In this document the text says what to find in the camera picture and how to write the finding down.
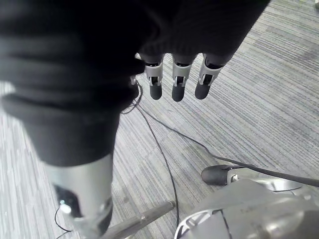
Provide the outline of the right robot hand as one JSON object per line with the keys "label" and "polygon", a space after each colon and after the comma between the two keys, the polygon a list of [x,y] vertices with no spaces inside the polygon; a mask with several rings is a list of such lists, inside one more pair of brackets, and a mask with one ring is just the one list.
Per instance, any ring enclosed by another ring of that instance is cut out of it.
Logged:
{"label": "right robot hand", "polygon": [[4,110],[25,127],[62,210],[90,239],[113,212],[120,113],[147,73],[160,96],[163,56],[181,86],[199,53],[214,74],[262,14],[266,0],[3,0],[0,78],[15,91]]}

